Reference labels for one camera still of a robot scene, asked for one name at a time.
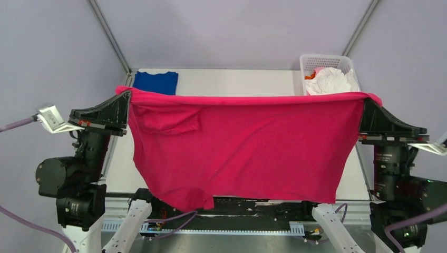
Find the magenta t shirt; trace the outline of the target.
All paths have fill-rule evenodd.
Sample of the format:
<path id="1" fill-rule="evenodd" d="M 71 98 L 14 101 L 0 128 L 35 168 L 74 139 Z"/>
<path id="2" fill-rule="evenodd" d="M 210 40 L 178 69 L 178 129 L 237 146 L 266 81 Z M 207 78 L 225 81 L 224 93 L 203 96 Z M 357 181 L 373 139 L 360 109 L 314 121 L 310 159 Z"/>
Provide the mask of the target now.
<path id="1" fill-rule="evenodd" d="M 183 212 L 215 196 L 334 203 L 372 93 L 273 97 L 131 93 L 133 161 L 151 193 Z"/>

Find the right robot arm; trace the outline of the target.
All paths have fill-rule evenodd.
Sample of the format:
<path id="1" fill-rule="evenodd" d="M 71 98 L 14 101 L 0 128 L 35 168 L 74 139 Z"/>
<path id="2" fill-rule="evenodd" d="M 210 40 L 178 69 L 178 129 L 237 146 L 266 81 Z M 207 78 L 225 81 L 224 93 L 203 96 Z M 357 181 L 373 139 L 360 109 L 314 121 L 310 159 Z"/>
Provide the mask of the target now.
<path id="1" fill-rule="evenodd" d="M 371 230 L 377 252 L 419 252 L 427 227 L 446 221 L 446 183 L 411 175 L 420 150 L 446 155 L 446 138 L 430 143 L 425 128 L 399 120 L 367 98 L 359 142 L 374 147 Z"/>

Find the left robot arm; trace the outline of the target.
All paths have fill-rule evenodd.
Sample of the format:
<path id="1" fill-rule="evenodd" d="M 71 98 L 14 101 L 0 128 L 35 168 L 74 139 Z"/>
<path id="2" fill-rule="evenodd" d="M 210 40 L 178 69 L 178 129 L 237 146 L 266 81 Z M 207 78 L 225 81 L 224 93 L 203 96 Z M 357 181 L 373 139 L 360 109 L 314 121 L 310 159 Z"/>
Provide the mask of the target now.
<path id="1" fill-rule="evenodd" d="M 57 221 L 72 252 L 128 252 L 147 217 L 161 212 L 160 201 L 148 189 L 138 189 L 114 236 L 101 244 L 106 185 L 100 179 L 110 138 L 127 132 L 130 100 L 131 92 L 125 91 L 94 107 L 72 110 L 68 121 L 52 104 L 37 109 L 36 119 L 48 132 L 68 132 L 74 139 L 73 156 L 45 159 L 35 173 L 39 194 L 56 200 Z"/>

